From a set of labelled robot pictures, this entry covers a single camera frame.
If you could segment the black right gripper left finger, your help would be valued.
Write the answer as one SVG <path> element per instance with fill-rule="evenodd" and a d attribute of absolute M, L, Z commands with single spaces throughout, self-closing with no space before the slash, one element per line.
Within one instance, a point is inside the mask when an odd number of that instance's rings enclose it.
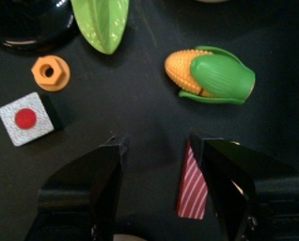
<path fill-rule="evenodd" d="M 112 137 L 48 178 L 24 241 L 113 241 L 126 150 L 126 139 Z"/>

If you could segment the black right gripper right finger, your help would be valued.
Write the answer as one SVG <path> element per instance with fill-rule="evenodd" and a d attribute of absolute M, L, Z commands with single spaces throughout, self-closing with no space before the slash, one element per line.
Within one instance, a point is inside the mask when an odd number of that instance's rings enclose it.
<path fill-rule="evenodd" d="M 299 170 L 242 145 L 189 136 L 222 241 L 299 241 Z"/>

